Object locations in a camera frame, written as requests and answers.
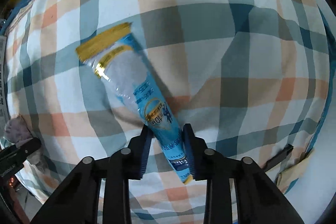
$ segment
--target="plaid fabric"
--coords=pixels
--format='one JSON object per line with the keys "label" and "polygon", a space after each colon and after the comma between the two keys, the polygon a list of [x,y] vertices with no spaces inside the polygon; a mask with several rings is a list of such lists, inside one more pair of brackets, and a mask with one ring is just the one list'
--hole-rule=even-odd
{"label": "plaid fabric", "polygon": [[[329,83],[315,0],[32,0],[6,31],[7,100],[43,143],[49,169],[18,174],[40,201],[83,157],[110,156],[141,131],[75,53],[126,21],[181,126],[260,166],[292,144],[273,180],[302,159]],[[133,222],[202,223],[205,193],[205,182],[181,183],[153,140],[146,174],[130,181]]]}

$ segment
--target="plaid bed sheet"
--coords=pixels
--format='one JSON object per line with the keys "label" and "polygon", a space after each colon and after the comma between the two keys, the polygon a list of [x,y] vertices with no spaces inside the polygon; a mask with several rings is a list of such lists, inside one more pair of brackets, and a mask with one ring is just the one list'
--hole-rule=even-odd
{"label": "plaid bed sheet", "polygon": [[[110,156],[140,134],[75,53],[121,22],[132,22],[180,125],[191,123],[208,147],[263,166],[292,144],[273,180],[302,159],[329,83],[315,0],[32,0],[6,31],[7,100],[42,140],[46,172],[25,162],[17,175],[41,202],[83,157]],[[132,220],[202,223],[205,192],[205,182],[180,182],[153,139],[143,179],[130,181]]]}

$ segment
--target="blue bottle label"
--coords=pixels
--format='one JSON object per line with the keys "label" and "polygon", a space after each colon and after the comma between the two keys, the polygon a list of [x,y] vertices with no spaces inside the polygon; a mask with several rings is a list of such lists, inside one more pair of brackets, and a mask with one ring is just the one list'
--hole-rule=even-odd
{"label": "blue bottle label", "polygon": [[190,174],[189,165],[183,151],[179,124],[150,73],[142,84],[135,87],[133,94],[141,118],[154,132],[164,155],[179,177],[186,179]]}

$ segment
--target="gold label band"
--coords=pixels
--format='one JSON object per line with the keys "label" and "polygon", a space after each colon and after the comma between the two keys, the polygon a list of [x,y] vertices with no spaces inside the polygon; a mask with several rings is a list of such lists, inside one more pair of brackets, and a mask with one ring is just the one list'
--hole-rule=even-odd
{"label": "gold label band", "polygon": [[146,121],[148,122],[154,121],[155,118],[161,113],[162,107],[163,107],[163,103],[159,102],[148,114],[146,114],[146,117],[145,117]]}
{"label": "gold label band", "polygon": [[79,59],[85,60],[97,55],[131,32],[129,23],[122,23],[108,29],[76,48]]}
{"label": "gold label band", "polygon": [[114,48],[113,50],[109,51],[105,54],[98,62],[94,73],[101,78],[102,76],[108,80],[108,77],[104,74],[106,66],[119,54],[125,51],[133,50],[131,46],[128,45],[121,45],[119,47]]}

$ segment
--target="black clip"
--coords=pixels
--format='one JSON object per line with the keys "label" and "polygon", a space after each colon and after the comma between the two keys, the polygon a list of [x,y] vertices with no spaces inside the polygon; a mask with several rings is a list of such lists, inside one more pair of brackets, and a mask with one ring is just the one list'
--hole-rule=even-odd
{"label": "black clip", "polygon": [[40,139],[32,138],[19,148],[12,145],[2,150],[0,152],[0,185],[4,185],[11,176],[20,171],[27,157],[40,147]]}
{"label": "black clip", "polygon": [[273,158],[268,160],[262,169],[264,172],[271,170],[274,166],[281,163],[283,160],[287,158],[287,156],[292,153],[294,147],[293,145],[288,144],[279,154],[275,155]]}
{"label": "black clip", "polygon": [[106,179],[103,223],[130,224],[128,180],[145,173],[152,132],[143,126],[140,136],[111,157],[85,157],[62,181],[31,224],[96,224],[101,180]]}
{"label": "black clip", "polygon": [[[232,223],[229,179],[234,179],[238,223],[303,224],[293,206],[253,159],[225,158],[207,148],[189,124],[184,126],[183,134],[190,172],[195,180],[207,180],[204,224]],[[269,161],[268,167],[285,159],[292,149],[286,147]]]}

